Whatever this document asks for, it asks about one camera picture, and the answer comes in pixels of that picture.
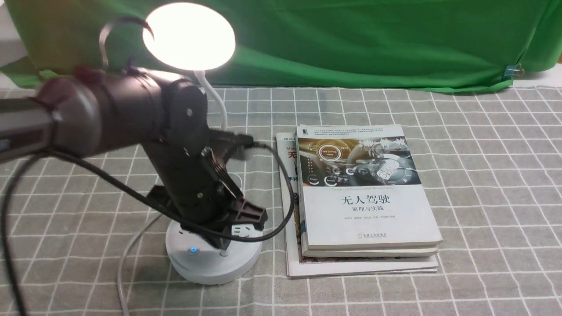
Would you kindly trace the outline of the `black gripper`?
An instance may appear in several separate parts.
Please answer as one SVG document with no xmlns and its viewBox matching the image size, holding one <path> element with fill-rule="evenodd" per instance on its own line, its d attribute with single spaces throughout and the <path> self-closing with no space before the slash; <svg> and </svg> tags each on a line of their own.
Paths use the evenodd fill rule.
<svg viewBox="0 0 562 316">
<path fill-rule="evenodd" d="M 209 145 L 198 154 L 171 145 L 147 145 L 146 154 L 163 187 L 159 210 L 183 228 L 199 231 L 218 250 L 231 244 L 232 226 L 263 230 L 265 208 L 249 202 L 227 172 L 238 145 Z"/>
</svg>

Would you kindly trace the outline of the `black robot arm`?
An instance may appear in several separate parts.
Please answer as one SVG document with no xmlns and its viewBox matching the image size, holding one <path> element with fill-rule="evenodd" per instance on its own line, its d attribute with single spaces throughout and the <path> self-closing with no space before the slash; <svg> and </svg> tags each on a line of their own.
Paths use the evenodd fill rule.
<svg viewBox="0 0 562 316">
<path fill-rule="evenodd" d="M 226 170 L 254 138 L 207 124 L 207 96 L 177 74 L 131 68 L 119 74 L 79 69 L 46 81 L 28 98 L 1 100 L 1 162 L 42 152 L 69 162 L 140 144 L 163 186 L 143 204 L 218 249 L 234 225 L 258 231 L 265 208 L 248 202 Z"/>
</svg>

